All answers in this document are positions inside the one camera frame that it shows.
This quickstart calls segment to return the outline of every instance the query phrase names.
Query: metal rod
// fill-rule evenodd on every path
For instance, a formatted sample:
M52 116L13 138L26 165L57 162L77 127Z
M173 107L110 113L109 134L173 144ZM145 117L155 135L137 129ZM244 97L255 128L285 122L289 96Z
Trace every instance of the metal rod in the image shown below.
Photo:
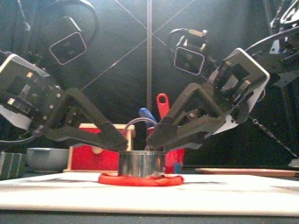
M153 52L152 52L152 24L153 24L153 2L152 0L147 0L147 69L145 69L145 106L149 111L152 111L152 82L153 82L153 76L152 76L152 62L153 62Z

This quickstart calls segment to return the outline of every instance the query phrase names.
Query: black curtain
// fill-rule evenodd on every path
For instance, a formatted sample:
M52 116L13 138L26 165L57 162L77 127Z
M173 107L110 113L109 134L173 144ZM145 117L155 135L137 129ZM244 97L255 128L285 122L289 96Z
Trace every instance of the black curtain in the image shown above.
M89 12L70 6L49 12L48 17L29 19L30 13L46 9L52 1L22 0L24 15L32 22L29 42L16 1L1 1L0 48L14 53L37 53L44 23L70 16L84 35L93 31ZM86 53L65 66L60 66L49 55L42 66L57 79L62 88L78 88L112 123L128 123L139 117L137 110L145 107L147 85L147 1L89 0L97 11L100 30ZM152 102L159 93L165 93L173 103L191 82L204 79L173 68L168 60L164 43L172 29L207 30L211 42L209 54L220 61L237 47L245 49L268 35L268 24L263 1L248 0L159 0L152 1ZM292 84L292 95L297 95ZM265 99L252 111L255 117L279 138L288 141L284 130L287 117L276 87L265 92ZM159 118L153 103L152 113ZM136 126L135 150L145 146L145 125ZM32 145L56 143L34 141ZM197 150L187 150L187 165L285 165L289 154L248 120L235 129L212 136Z

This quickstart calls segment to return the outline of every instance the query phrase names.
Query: white surface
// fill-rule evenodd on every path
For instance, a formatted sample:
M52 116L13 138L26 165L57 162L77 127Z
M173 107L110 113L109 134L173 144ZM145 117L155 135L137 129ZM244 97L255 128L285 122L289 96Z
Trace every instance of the white surface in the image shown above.
M97 173L0 181L0 209L130 214L299 215L299 182L240 175L183 175L167 187L101 185Z

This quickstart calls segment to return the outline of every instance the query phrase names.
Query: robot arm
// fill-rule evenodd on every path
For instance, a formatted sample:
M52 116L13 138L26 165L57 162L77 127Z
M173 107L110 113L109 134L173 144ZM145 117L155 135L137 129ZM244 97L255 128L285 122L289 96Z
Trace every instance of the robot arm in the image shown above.
M197 149L207 137L235 128L248 118L269 79L265 69L236 49L203 84L181 92L147 139L151 151Z
M280 9L276 13L271 24L276 33L245 51L236 49L208 80L203 84L192 83L184 89L147 138L148 150L197 149L211 135L235 128L247 120L269 78L273 82L285 76L284 80L292 81L295 76L289 72L299 69L297 9L299 0L293 0L285 12ZM175 33L181 38L172 50L173 66L188 74L200 75L204 68L215 66L207 50L207 31L176 29L169 37Z
M61 90L38 67L14 54L6 56L0 66L0 114L12 125L33 137L124 151L125 137L84 94L76 88ZM82 118L97 126L100 133L78 129Z

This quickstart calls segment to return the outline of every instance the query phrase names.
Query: metal cup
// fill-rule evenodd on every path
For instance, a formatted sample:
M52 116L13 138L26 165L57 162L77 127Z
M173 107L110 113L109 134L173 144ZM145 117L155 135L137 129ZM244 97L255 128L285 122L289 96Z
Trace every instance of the metal cup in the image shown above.
M118 153L117 175L147 178L164 174L164 153L161 151L129 150Z

